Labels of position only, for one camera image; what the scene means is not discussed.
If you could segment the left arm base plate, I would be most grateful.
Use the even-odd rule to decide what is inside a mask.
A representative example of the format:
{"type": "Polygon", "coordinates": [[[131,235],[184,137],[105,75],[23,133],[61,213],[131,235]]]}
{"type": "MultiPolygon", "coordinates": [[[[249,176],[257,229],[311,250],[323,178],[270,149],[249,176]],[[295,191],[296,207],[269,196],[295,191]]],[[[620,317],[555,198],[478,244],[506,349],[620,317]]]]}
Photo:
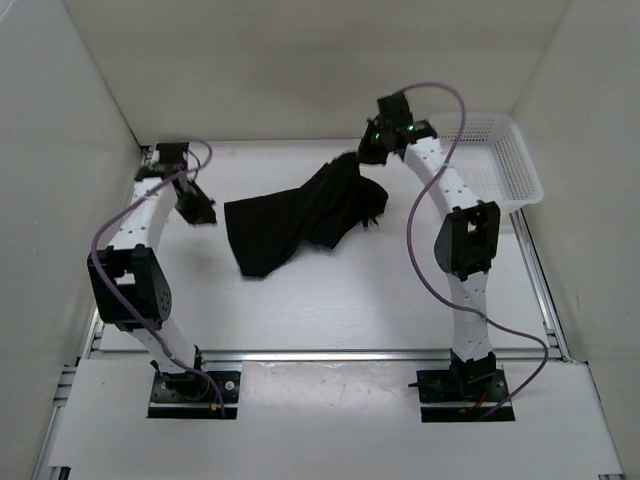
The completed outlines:
{"type": "Polygon", "coordinates": [[[150,419],[235,420],[241,387],[241,372],[208,371],[216,390],[199,376],[156,372],[149,396],[150,419]]]}

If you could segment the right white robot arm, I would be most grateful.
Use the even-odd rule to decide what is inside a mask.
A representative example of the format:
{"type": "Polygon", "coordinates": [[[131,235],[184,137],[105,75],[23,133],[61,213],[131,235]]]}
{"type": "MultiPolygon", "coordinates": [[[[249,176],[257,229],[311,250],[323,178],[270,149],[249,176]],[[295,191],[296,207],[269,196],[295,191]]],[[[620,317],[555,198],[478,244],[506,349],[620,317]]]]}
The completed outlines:
{"type": "Polygon", "coordinates": [[[496,372],[496,357],[486,322],[486,287],[497,253],[500,208],[482,200],[462,179],[451,161],[464,133],[466,114],[445,147],[426,120],[417,121],[404,93],[377,100],[378,113],[367,121],[358,155],[370,164],[384,164],[398,155],[424,184],[420,199],[429,196],[442,219],[434,243],[437,265],[447,276],[453,309],[449,387],[460,399],[480,393],[496,372]]]}

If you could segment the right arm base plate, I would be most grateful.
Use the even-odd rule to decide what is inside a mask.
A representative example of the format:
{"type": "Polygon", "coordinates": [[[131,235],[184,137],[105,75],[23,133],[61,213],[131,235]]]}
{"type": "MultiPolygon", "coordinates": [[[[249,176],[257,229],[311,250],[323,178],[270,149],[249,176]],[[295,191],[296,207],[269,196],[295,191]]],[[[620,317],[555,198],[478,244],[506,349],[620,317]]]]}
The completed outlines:
{"type": "Polygon", "coordinates": [[[408,387],[418,391],[422,423],[515,421],[511,401],[488,415],[495,405],[509,395],[502,369],[466,390],[459,390],[454,385],[447,370],[419,370],[416,372],[416,381],[408,387]]]}

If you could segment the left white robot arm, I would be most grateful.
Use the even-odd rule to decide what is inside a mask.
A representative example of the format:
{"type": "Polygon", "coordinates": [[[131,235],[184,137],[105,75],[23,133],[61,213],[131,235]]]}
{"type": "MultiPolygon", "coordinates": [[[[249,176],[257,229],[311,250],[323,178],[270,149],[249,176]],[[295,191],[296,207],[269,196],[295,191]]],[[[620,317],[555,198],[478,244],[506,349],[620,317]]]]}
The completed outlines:
{"type": "Polygon", "coordinates": [[[87,268],[101,320],[140,342],[157,373],[188,400],[206,395],[202,354],[171,318],[172,293],[156,255],[172,212],[192,227],[217,222],[214,200],[196,183],[208,164],[189,141],[153,146],[134,177],[129,205],[94,234],[87,268]]]}

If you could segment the black shorts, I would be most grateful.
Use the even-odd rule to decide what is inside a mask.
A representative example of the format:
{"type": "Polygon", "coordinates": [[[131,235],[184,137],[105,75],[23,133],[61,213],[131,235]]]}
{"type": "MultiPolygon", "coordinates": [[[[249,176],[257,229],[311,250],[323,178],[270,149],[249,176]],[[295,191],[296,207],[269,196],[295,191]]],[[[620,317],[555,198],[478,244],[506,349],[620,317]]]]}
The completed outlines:
{"type": "Polygon", "coordinates": [[[356,225],[375,224],[388,199],[361,174],[357,154],[345,152],[297,188],[227,202],[227,238],[243,277],[264,278],[303,243],[332,250],[356,225]]]}

